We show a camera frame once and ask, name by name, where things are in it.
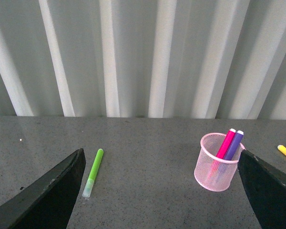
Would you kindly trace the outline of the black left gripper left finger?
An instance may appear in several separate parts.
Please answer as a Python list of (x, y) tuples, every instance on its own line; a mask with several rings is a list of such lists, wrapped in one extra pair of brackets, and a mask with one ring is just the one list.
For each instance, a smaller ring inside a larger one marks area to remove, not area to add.
[(80, 148), (0, 206), (0, 229), (65, 229), (84, 171)]

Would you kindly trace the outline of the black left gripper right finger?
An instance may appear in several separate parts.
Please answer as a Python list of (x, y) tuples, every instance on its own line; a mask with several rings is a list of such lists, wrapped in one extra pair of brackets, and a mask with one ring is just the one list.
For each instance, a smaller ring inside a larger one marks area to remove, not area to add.
[(286, 229), (286, 174), (243, 150), (238, 161), (243, 187), (263, 229)]

